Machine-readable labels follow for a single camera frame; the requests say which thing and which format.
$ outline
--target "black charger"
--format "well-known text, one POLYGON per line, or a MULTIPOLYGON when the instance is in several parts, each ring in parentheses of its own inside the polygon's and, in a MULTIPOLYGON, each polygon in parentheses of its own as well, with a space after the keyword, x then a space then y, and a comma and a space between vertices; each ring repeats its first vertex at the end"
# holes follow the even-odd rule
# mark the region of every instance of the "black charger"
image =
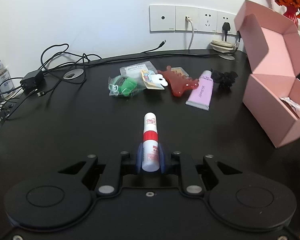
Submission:
POLYGON ((20 81, 20 85, 24 91, 32 91, 36 89, 44 78, 41 69, 34 70, 26 74, 20 81))

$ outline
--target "white wall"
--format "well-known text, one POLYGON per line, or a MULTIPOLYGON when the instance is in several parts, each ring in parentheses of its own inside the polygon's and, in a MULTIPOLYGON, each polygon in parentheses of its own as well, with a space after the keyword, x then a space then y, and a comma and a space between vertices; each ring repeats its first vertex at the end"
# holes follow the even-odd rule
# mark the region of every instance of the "white wall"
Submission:
MULTIPOLYGON (((150 33, 150 4, 196 6, 236 14, 243 1, 0 0, 0 59, 16 77, 37 69, 45 48, 65 42, 71 52, 102 57, 152 49, 164 39, 167 42, 161 50, 186 49, 191 33, 150 33)), ((277 11, 283 9, 273 0, 252 1, 277 11)), ((220 38, 218 34, 196 33, 192 49, 206 49, 215 36, 220 38)))

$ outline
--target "wall outlet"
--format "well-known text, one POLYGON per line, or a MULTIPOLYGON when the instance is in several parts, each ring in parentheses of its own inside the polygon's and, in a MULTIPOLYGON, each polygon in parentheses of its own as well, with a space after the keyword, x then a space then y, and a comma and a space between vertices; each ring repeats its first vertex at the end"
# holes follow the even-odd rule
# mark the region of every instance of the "wall outlet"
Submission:
POLYGON ((199 32, 212 32, 217 31, 217 11, 199 8, 199 32))
POLYGON ((150 5, 150 31, 174 31, 176 7, 174 5, 150 5))
POLYGON ((176 6, 176 31, 191 31, 191 23, 186 21, 186 16, 193 22, 194 30, 198 30, 198 8, 189 6, 176 6))
POLYGON ((237 35, 237 31, 234 26, 235 15, 232 13, 219 12, 217 13, 217 33, 223 33, 222 26, 225 22, 230 23, 230 30, 228 34, 237 35))

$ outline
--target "metal grommet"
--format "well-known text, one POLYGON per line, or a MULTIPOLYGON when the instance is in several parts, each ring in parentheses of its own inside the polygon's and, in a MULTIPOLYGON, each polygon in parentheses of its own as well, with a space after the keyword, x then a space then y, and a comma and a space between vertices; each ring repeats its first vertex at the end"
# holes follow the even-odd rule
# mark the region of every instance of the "metal grommet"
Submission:
POLYGON ((23 240, 23 238, 19 235, 13 236, 13 240, 23 240))
POLYGON ((81 68, 70 70, 69 72, 66 72, 63 76, 64 79, 73 79, 76 77, 81 76, 84 73, 84 70, 81 68))
POLYGON ((155 195, 155 193, 153 191, 148 191, 145 195, 147 197, 153 197, 155 195))

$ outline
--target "white tube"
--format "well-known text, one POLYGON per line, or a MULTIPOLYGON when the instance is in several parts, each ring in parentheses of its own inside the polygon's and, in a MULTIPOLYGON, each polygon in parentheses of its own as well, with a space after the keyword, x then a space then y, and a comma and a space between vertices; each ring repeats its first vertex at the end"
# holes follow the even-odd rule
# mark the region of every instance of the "white tube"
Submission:
POLYGON ((142 169, 157 171, 160 168, 157 118, 153 113, 144 116, 142 169))

